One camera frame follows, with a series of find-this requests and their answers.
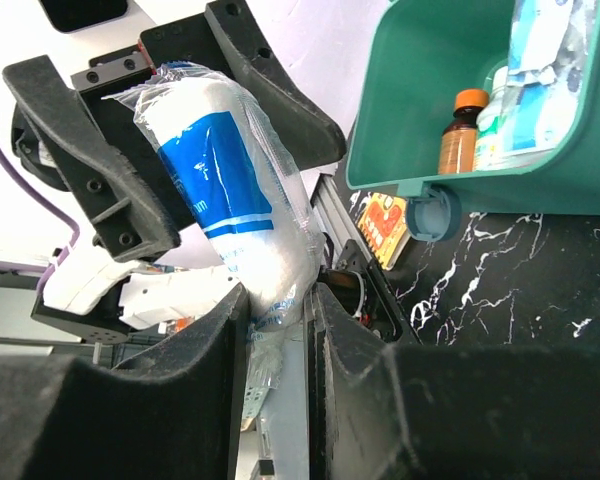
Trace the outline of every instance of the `brown glass bottle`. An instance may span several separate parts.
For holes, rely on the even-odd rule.
[[[453,121],[442,132],[438,173],[471,172],[476,148],[478,115],[489,103],[489,94],[472,88],[456,96]]]

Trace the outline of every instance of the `teal container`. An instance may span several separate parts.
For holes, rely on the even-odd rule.
[[[528,167],[437,174],[456,94],[490,90],[491,76],[506,64],[513,9],[514,0],[397,0],[389,7],[353,135],[351,188],[416,202],[440,189],[466,212],[600,214],[600,0],[576,118],[563,141]]]

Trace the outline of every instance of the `plastic bag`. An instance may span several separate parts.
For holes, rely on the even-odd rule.
[[[502,166],[545,158],[576,117],[597,0],[516,0],[500,135]]]
[[[200,227],[251,297],[247,383],[273,387],[324,238],[296,164],[253,96],[192,63],[112,95],[134,110]]]

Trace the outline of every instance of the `purple cable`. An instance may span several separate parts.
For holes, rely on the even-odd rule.
[[[44,207],[46,210],[48,210],[51,214],[56,216],[59,220],[64,222],[71,229],[72,233],[71,233],[71,239],[69,240],[69,245],[73,247],[75,245],[75,243],[78,241],[78,237],[80,236],[80,227],[75,222],[75,220],[73,220],[71,217],[69,217],[66,213],[64,213],[62,210],[60,210],[58,207],[56,207],[49,200],[44,198],[40,193],[38,193],[37,190],[35,190],[31,185],[29,185],[29,183],[18,173],[18,171],[15,169],[15,167],[7,159],[7,157],[2,152],[1,149],[0,149],[0,165],[2,166],[2,168],[4,168],[5,172],[7,172],[9,177],[11,177],[11,179],[14,182],[16,182],[20,188],[22,188],[22,190],[24,190],[31,198],[33,198],[36,202],[38,202],[42,207]],[[62,250],[62,253],[60,253],[60,255],[58,256],[58,264],[62,263],[62,261],[68,255],[69,255],[68,249],[64,248]],[[36,290],[39,294],[42,293],[42,289],[44,288],[44,285],[46,284],[47,280],[49,279],[49,277],[51,277],[51,275],[53,274],[54,271],[55,271],[54,266],[50,265],[45,270],[45,272],[42,274],[42,276],[40,277],[40,280],[38,281],[38,285],[36,287]]]

